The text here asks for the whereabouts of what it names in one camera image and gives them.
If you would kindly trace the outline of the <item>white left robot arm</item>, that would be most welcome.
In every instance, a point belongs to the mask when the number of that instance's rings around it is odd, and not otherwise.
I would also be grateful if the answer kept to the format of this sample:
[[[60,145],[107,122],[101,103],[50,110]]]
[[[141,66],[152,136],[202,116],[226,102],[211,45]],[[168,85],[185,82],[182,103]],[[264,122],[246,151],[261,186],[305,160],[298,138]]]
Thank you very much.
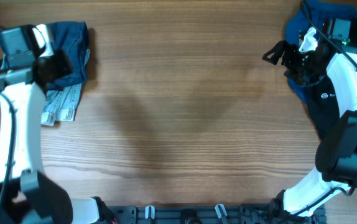
[[[0,27],[0,223],[99,223],[96,199],[72,199],[44,172],[40,148],[47,85],[72,68],[47,26]]]

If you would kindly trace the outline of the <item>dark blue shorts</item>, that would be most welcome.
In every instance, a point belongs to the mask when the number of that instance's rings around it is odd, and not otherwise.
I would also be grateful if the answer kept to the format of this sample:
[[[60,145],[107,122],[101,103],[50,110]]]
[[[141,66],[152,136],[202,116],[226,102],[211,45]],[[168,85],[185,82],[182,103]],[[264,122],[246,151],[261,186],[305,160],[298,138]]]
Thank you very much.
[[[0,71],[0,92],[18,83],[36,83],[47,92],[86,82],[85,57],[89,44],[85,22],[0,30],[5,63]]]

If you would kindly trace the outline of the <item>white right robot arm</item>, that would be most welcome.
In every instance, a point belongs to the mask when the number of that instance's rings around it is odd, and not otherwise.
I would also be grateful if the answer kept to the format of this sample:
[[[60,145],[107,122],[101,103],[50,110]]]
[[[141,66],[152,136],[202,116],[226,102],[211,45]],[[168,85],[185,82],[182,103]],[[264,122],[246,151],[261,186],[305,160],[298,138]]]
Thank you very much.
[[[262,58],[287,67],[286,77],[299,85],[329,81],[335,91],[338,121],[320,143],[315,167],[280,201],[287,218],[309,217],[339,192],[350,196],[357,188],[357,19],[312,25],[300,46],[282,40]]]

